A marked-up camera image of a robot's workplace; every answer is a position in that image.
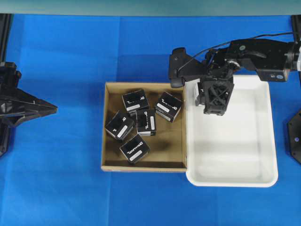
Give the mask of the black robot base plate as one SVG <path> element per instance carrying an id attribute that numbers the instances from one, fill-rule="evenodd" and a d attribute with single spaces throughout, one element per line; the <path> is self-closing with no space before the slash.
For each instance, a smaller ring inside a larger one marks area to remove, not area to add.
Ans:
<path id="1" fill-rule="evenodd" d="M 299 110 L 287 123 L 290 155 L 301 163 L 301 111 Z"/>

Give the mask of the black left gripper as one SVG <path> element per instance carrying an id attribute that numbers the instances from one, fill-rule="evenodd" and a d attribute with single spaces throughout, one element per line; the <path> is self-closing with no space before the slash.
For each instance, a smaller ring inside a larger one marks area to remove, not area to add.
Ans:
<path id="1" fill-rule="evenodd" d="M 223 116 L 234 88 L 233 73 L 237 66 L 225 59 L 228 47 L 212 49 L 205 54 L 201 64 L 205 71 L 201 73 L 205 96 L 204 114 Z"/>

